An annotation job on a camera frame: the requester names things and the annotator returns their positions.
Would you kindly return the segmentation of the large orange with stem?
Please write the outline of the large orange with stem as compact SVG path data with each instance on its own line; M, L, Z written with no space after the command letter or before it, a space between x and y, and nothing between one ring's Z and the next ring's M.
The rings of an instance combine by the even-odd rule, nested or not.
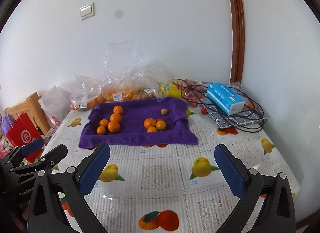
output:
M116 121L110 121L107 125L107 129L110 133L117 133L120 131L120 123Z

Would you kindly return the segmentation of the small orange mandarin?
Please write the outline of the small orange mandarin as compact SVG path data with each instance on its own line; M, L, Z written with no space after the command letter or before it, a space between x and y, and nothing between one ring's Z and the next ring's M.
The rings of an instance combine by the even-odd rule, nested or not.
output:
M117 105L117 106L115 106L115 107L113 108L113 113L119 114L119 115L123 115L124 109L123 109L122 106Z
M167 128L167 123L164 120L159 120L156 123L156 129L158 131L164 131Z

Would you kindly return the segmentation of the large orange mandarin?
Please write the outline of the large orange mandarin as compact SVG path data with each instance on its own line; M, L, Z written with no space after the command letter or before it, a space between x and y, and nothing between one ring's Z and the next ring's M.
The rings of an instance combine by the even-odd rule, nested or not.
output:
M155 119L149 118L144 120L143 126L145 129L149 129L150 127L155 127L156 123L157 121Z

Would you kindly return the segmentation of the small yellow-brown fruit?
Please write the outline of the small yellow-brown fruit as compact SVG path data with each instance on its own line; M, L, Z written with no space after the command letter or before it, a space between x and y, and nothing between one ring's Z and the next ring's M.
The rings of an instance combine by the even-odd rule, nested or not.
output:
M161 110L161 114L162 114L162 115L168 115L168 110L165 109L165 108L163 108L163 109Z

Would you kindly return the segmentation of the red paper bag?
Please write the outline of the red paper bag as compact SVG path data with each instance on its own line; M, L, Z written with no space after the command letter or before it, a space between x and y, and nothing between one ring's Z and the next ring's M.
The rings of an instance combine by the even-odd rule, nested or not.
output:
M36 141L35 146L37 149L29 150L25 157L29 163L34 163L42 153L43 137L39 134L27 113L22 113L19 116L6 133L6 136L14 147L23 147Z

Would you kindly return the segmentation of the wooden chair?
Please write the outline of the wooden chair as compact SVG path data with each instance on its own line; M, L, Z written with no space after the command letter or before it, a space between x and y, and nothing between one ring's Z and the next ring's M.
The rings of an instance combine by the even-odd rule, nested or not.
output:
M23 102L20 102L12 107L4 109L4 113L10 115L17 120L22 113L26 113L36 128L46 135L50 130L50 125L46 119L43 109L39 103L40 96L38 93L33 93L28 96Z

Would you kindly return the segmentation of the white plastic bag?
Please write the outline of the white plastic bag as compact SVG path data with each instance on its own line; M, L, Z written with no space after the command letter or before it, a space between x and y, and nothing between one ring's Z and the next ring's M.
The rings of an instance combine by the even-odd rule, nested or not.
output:
M70 112L71 93L54 85L39 99L40 106L50 121L60 124Z

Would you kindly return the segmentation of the plastic bag of oranges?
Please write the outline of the plastic bag of oranges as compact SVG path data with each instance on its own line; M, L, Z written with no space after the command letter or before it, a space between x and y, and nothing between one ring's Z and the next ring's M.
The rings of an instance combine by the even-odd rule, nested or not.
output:
M69 97L71 101L70 108L76 111L94 109L98 105L97 98L101 96L104 83L82 75L75 75L75 79L80 86Z

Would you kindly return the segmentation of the grey checked cloth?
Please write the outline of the grey checked cloth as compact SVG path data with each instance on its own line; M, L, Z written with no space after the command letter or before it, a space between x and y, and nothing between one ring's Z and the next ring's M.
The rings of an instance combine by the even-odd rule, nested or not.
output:
M208 110L209 116L222 129L229 127L246 127L260 125L267 121L263 108L254 100L247 100L243 110L228 116L211 100L204 100L202 106Z

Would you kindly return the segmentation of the plastic bag of kumquats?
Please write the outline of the plastic bag of kumquats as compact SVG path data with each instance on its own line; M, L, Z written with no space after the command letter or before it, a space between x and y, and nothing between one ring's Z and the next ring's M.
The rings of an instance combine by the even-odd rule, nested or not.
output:
M143 53L134 40L110 43L104 57L106 102L141 100L161 96L161 85L173 80L168 67L160 62L144 62Z

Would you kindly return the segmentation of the blue tissue pack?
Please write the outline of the blue tissue pack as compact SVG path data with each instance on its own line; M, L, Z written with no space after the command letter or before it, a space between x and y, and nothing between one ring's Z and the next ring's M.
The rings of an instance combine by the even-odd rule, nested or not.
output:
M246 103L242 96L223 83L209 83L206 94L228 116L240 113Z

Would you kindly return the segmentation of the red cherry tomato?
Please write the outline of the red cherry tomato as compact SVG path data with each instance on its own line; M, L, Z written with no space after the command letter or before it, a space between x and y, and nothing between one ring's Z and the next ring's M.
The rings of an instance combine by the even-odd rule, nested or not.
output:
M201 114L206 115L208 114L208 110L205 107L202 107L200 110Z

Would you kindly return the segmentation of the yellow snack package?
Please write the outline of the yellow snack package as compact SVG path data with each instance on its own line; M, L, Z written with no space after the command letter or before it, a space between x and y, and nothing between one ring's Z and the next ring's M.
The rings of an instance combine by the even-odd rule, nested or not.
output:
M159 85L158 94L160 97L182 98L183 83L177 81L162 82Z

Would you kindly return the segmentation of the white wall switch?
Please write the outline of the white wall switch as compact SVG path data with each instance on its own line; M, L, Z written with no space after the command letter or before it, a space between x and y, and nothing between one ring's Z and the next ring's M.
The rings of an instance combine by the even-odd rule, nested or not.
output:
M94 3L87 4L80 8L80 20L91 18L95 15Z

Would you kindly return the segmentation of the brown door frame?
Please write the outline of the brown door frame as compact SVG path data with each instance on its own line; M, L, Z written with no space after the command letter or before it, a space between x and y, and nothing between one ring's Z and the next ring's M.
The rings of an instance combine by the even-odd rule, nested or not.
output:
M245 61L245 16L243 0L229 0L232 22L232 63L230 82L241 82Z

